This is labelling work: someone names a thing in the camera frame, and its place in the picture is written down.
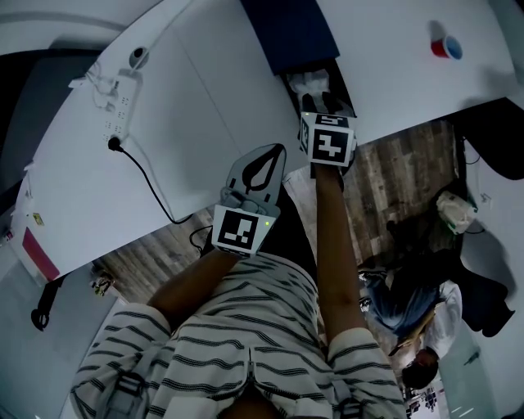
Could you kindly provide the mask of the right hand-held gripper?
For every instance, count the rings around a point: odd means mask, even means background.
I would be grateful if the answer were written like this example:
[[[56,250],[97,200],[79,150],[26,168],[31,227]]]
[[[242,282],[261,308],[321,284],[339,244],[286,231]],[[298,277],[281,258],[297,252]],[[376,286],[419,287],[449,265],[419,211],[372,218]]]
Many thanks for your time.
[[[356,148],[353,108],[330,92],[306,93],[301,98],[300,148],[308,161],[348,167]]]

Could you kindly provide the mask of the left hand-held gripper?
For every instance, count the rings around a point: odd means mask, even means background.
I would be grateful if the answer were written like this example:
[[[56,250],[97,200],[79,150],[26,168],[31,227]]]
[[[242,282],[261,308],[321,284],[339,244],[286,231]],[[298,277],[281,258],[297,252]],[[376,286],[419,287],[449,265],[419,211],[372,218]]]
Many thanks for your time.
[[[255,148],[233,163],[215,206],[211,244],[241,257],[254,257],[272,231],[287,158],[281,143]]]

